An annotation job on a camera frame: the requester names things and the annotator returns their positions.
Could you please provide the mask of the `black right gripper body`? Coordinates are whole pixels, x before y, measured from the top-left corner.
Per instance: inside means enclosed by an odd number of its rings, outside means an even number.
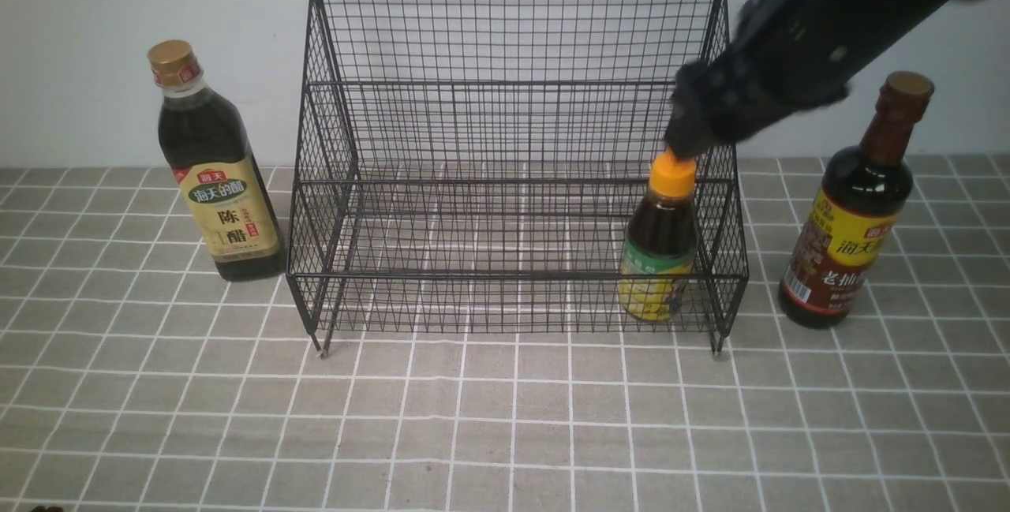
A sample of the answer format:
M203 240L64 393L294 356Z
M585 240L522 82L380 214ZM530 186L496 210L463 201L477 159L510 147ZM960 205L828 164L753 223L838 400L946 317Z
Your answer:
M798 110L741 54L682 66L670 103L664 142L679 161L742 143Z

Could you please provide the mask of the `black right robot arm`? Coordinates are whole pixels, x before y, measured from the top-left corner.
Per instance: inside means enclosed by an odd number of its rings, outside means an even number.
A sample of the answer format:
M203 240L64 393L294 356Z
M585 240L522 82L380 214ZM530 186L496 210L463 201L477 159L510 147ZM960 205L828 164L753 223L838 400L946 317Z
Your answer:
M679 160L847 98L848 83L951 0L749 0L736 37L675 75L664 144Z

